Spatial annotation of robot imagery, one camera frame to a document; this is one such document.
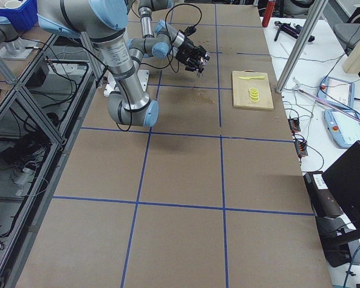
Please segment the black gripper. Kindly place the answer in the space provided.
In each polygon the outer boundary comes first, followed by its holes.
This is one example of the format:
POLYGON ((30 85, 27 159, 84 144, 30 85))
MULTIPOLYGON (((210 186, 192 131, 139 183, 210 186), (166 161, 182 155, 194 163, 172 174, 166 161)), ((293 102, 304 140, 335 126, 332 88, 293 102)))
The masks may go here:
POLYGON ((210 56, 209 52, 203 46, 195 46, 189 39, 189 36, 196 31, 195 26, 188 26, 185 31, 177 31, 175 37, 177 53, 175 58, 185 66, 186 71, 196 71, 197 74, 202 74, 205 69, 205 63, 198 62, 198 60, 210 60, 210 56))

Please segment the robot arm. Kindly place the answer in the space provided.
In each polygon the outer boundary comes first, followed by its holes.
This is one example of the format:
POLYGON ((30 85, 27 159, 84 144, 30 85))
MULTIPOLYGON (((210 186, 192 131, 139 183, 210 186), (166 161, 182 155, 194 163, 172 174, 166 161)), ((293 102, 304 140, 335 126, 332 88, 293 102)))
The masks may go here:
POLYGON ((127 47, 135 61, 141 63, 143 57, 167 59, 171 66, 175 59, 183 64, 185 70, 202 74, 209 62, 209 52, 201 45, 195 45, 190 36, 197 31, 199 22, 188 26, 185 30, 178 30, 168 23, 167 19, 160 19, 156 27, 152 26, 152 14, 166 10, 166 16, 180 7, 172 1, 140 1, 137 9, 142 38, 127 41, 127 47))
POLYGON ((152 127, 158 118, 158 103, 151 100, 137 75, 134 61, 125 43, 128 23, 124 1, 38 1, 39 26, 67 38, 87 33, 101 54, 119 88, 109 96, 110 117, 122 125, 152 127))

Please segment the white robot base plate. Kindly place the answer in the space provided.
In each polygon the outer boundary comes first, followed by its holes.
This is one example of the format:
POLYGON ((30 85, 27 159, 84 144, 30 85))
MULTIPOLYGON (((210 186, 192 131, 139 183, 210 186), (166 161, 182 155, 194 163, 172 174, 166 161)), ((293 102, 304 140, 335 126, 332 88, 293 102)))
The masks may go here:
MULTIPOLYGON (((143 91, 146 91, 149 81, 149 71, 148 70, 138 70, 138 78, 140 81, 140 85, 143 89, 143 91)), ((107 84, 104 89, 104 96, 108 97, 112 92, 119 92, 119 88, 116 84, 115 79, 113 78, 112 74, 108 72, 107 74, 107 84)))

